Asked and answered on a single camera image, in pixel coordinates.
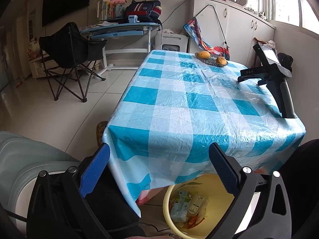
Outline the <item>milk carton box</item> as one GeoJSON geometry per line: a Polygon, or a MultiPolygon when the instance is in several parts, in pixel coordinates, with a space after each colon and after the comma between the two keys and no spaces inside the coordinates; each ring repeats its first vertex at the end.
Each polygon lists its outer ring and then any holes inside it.
{"type": "Polygon", "coordinates": [[[172,203],[170,217],[175,223],[186,223],[189,218],[199,215],[206,207],[206,198],[199,194],[192,194],[188,190],[179,190],[172,203]]]}

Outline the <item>long orange peel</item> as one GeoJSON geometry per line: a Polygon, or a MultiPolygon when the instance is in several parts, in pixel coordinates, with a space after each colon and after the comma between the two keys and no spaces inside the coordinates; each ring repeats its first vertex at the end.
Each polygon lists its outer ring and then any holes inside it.
{"type": "Polygon", "coordinates": [[[205,219],[204,216],[203,217],[200,217],[199,215],[193,216],[189,218],[188,222],[185,224],[185,227],[187,229],[194,228],[197,225],[199,225],[204,219],[205,219]]]}

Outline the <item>yellow plastic trash bin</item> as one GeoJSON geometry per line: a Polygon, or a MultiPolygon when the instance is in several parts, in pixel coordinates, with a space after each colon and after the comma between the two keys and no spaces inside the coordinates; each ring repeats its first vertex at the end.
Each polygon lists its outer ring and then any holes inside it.
{"type": "Polygon", "coordinates": [[[233,199],[218,175],[206,174],[170,186],[163,200],[163,215],[179,238],[206,238],[233,199]]]}

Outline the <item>black clothes on chair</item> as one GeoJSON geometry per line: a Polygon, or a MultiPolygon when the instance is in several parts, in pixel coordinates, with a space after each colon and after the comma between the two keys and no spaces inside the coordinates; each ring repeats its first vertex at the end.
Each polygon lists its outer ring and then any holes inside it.
{"type": "Polygon", "coordinates": [[[281,52],[277,54],[277,57],[279,59],[281,66],[292,72],[292,64],[294,62],[293,57],[281,52]]]}

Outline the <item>person's black trouser leg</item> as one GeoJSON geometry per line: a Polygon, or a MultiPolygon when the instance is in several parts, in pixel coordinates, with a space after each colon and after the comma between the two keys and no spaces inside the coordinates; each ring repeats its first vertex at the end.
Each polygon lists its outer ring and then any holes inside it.
{"type": "Polygon", "coordinates": [[[107,232],[107,238],[144,237],[140,218],[124,199],[108,167],[85,200],[107,232]]]}

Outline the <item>round brown bun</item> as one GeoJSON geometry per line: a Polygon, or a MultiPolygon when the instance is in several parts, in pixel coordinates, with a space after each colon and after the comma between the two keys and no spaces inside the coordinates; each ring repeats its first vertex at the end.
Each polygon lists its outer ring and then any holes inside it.
{"type": "Polygon", "coordinates": [[[219,56],[219,57],[216,58],[216,63],[220,64],[220,65],[226,65],[227,64],[227,60],[224,57],[219,56]]]}

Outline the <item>yellow patterned slipper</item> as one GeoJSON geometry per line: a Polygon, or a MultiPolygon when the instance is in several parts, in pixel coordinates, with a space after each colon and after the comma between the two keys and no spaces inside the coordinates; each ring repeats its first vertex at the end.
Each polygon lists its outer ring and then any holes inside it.
{"type": "Polygon", "coordinates": [[[102,144],[102,137],[107,124],[108,124],[108,121],[102,121],[98,123],[96,126],[96,140],[97,140],[98,146],[102,144]]]}

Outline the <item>white storage cabinet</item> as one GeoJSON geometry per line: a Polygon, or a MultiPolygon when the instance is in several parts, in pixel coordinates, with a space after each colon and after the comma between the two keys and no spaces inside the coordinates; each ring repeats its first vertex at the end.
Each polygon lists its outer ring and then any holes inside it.
{"type": "Polygon", "coordinates": [[[203,39],[211,46],[229,46],[230,60],[250,68],[256,39],[274,38],[275,28],[252,13],[221,0],[191,0],[191,18],[196,17],[203,39]]]}

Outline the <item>glass fruit plate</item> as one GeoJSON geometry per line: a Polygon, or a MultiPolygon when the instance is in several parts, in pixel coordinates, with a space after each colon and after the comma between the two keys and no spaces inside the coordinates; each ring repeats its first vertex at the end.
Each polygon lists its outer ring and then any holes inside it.
{"type": "Polygon", "coordinates": [[[200,60],[201,62],[203,62],[204,64],[207,64],[207,65],[211,65],[211,66],[216,66],[216,67],[219,67],[219,68],[223,68],[224,66],[227,66],[228,65],[228,61],[227,61],[227,64],[226,65],[220,65],[220,64],[217,64],[216,63],[216,58],[217,57],[213,57],[213,56],[210,56],[209,59],[202,59],[202,58],[199,58],[196,56],[196,53],[195,53],[195,57],[200,60]]]}

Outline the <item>yellow mango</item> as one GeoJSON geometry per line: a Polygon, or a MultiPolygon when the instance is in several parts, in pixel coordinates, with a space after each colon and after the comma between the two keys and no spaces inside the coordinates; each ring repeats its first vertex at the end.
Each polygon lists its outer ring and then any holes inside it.
{"type": "Polygon", "coordinates": [[[201,51],[196,53],[196,56],[202,59],[209,59],[211,54],[208,51],[201,51]]]}

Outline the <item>blue checkered tablecloth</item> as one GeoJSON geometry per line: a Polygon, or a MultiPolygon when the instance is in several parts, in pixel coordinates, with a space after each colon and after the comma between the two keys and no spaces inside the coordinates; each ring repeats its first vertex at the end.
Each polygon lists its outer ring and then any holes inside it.
{"type": "Polygon", "coordinates": [[[266,171],[279,169],[301,143],[301,120],[284,119],[257,80],[238,83],[243,69],[175,51],[153,50],[145,58],[102,138],[111,150],[111,172],[136,214],[142,191],[213,173],[208,149],[214,142],[241,166],[266,171]]]}

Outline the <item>colourful hanging bag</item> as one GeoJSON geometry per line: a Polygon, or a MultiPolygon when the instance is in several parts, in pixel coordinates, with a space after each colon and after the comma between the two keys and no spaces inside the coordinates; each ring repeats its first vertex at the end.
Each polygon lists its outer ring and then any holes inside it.
{"type": "Polygon", "coordinates": [[[227,61],[230,60],[229,46],[226,42],[224,31],[220,24],[220,20],[217,20],[220,25],[220,30],[224,39],[223,46],[211,46],[202,36],[200,25],[197,21],[197,18],[192,18],[189,22],[187,22],[183,28],[185,32],[191,37],[191,39],[196,43],[196,45],[204,50],[212,54],[213,56],[221,56],[224,57],[227,61]]]}

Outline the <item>white plastic stool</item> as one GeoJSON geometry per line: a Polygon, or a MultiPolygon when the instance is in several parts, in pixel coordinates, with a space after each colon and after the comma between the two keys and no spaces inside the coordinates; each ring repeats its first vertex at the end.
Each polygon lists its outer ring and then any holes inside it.
{"type": "Polygon", "coordinates": [[[155,36],[155,50],[186,52],[188,38],[185,35],[159,31],[155,36]]]}

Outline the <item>black folding camp chair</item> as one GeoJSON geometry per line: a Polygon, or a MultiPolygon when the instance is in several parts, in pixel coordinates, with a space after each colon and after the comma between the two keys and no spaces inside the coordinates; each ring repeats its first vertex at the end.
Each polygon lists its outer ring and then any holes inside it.
{"type": "Polygon", "coordinates": [[[81,102],[87,102],[92,77],[106,80],[94,71],[97,61],[103,59],[105,45],[105,40],[84,38],[74,22],[39,38],[41,63],[55,101],[65,89],[81,102]]]}

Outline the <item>dark striped backpack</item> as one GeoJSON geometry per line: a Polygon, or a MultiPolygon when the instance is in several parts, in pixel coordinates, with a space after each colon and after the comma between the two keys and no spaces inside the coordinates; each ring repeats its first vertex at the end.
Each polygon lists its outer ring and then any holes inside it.
{"type": "Polygon", "coordinates": [[[133,0],[124,11],[124,19],[128,20],[131,15],[136,15],[137,20],[143,23],[160,23],[162,13],[159,0],[135,1],[133,0]]]}

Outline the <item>blue study desk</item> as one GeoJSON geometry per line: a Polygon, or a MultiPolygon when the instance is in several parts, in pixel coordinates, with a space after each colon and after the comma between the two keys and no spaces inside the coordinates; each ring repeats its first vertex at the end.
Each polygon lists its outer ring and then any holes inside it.
{"type": "Polygon", "coordinates": [[[107,50],[106,46],[102,49],[102,68],[99,74],[103,74],[106,71],[111,70],[124,70],[118,66],[113,66],[107,63],[107,55],[120,54],[120,53],[150,53],[151,51],[151,32],[155,28],[161,29],[159,23],[124,23],[124,24],[110,24],[107,26],[97,25],[95,27],[89,27],[86,30],[80,31],[80,33],[88,39],[92,40],[107,40],[110,38],[121,38],[121,37],[131,37],[140,36],[148,37],[146,48],[126,48],[124,46],[121,49],[111,49],[107,50]]]}

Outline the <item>row of books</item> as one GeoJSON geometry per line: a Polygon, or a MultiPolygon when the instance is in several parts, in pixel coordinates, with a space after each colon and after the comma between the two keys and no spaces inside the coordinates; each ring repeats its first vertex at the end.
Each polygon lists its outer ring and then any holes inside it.
{"type": "Polygon", "coordinates": [[[126,0],[97,0],[97,19],[99,22],[122,18],[126,0]]]}

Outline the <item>black wall television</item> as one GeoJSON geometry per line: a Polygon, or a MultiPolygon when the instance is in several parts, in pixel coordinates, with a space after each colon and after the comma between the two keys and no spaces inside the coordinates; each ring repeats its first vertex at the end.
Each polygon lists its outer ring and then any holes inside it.
{"type": "Polygon", "coordinates": [[[90,0],[43,0],[42,27],[77,10],[88,7],[90,0]]]}

